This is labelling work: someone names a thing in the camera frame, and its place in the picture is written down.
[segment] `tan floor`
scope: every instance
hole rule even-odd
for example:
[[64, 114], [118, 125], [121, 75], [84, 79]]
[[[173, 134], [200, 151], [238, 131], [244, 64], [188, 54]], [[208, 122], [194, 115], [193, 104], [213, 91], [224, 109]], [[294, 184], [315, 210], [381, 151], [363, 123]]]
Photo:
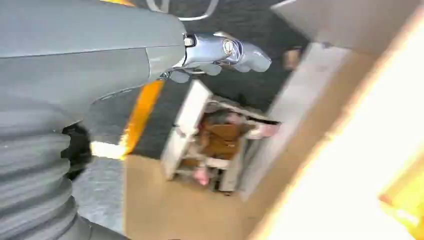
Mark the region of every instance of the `tan floor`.
[[245, 240], [260, 219], [237, 196], [182, 181], [166, 181], [160, 162], [126, 161], [125, 225], [133, 240]]

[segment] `white wall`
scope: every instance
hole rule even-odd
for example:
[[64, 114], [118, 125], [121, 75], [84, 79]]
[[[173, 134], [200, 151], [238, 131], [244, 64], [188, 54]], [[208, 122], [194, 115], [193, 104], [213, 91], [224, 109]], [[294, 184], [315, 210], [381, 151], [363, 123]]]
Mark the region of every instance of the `white wall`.
[[[244, 172], [247, 199], [267, 174], [316, 99], [353, 51], [380, 56], [421, 0], [287, 0], [271, 9], [313, 42], [280, 91], [269, 116], [282, 130], [263, 141]], [[321, 43], [333, 47], [324, 48]]]
[[281, 130], [263, 141], [240, 184], [241, 195], [246, 199], [280, 156], [302, 119], [321, 95], [325, 86], [337, 73], [351, 50], [338, 47], [324, 48], [321, 43], [311, 43], [288, 84], [274, 100], [268, 115], [281, 121]]

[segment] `dark gray floor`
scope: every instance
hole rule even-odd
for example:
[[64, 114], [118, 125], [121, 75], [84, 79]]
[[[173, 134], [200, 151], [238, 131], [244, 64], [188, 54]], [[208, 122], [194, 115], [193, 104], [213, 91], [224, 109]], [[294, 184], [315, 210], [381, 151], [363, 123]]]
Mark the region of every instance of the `dark gray floor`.
[[[145, 7], [145, 0], [133, 0]], [[170, 12], [180, 17], [200, 15], [208, 0], [171, 0]], [[305, 47], [308, 41], [274, 16], [269, 7], [280, 0], [220, 0], [212, 17], [185, 22], [190, 32], [223, 31], [261, 47], [272, 58], [267, 72], [239, 73], [226, 71], [203, 78], [215, 93], [236, 100], [240, 95], [248, 105], [265, 111], [284, 84], [289, 72], [284, 71], [283, 52], [292, 47]], [[148, 120], [134, 153], [159, 158], [189, 84], [168, 81]], [[92, 140], [117, 144], [133, 109], [139, 89], [117, 94], [96, 102], [83, 124]], [[122, 232], [123, 164], [121, 161], [95, 158], [73, 186], [79, 212], [91, 221]]]
[[[145, 0], [133, 2], [146, 7]], [[243, 95], [248, 105], [267, 110], [290, 73], [283, 68], [283, 53], [293, 47], [303, 49], [308, 44], [307, 39], [270, 11], [270, 6], [278, 2], [281, 0], [220, 0], [210, 18], [184, 22], [188, 32], [226, 32], [259, 46], [272, 58], [272, 65], [266, 72], [227, 70], [217, 76], [201, 78], [214, 94], [233, 100]], [[170, 13], [179, 17], [199, 16], [208, 4], [208, 0], [171, 0]], [[169, 81], [165, 84], [134, 149], [135, 154], [160, 157], [188, 87], [189, 83]]]

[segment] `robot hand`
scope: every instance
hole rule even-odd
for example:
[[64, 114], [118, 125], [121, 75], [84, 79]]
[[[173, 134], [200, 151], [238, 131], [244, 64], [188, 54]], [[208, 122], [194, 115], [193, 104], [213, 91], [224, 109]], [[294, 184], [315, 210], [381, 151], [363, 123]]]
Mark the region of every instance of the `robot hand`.
[[187, 34], [184, 44], [184, 59], [168, 75], [178, 83], [188, 81], [194, 74], [217, 75], [223, 66], [242, 73], [265, 72], [272, 62], [259, 47], [228, 36]]

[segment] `robotic arm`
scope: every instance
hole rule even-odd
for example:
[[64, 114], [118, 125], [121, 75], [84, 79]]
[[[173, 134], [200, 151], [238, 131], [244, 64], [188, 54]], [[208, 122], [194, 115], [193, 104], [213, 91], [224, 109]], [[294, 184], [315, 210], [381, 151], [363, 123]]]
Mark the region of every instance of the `robotic arm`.
[[258, 47], [96, 0], [0, 1], [0, 239], [123, 239], [80, 217], [62, 129], [101, 97], [222, 66], [266, 71]]

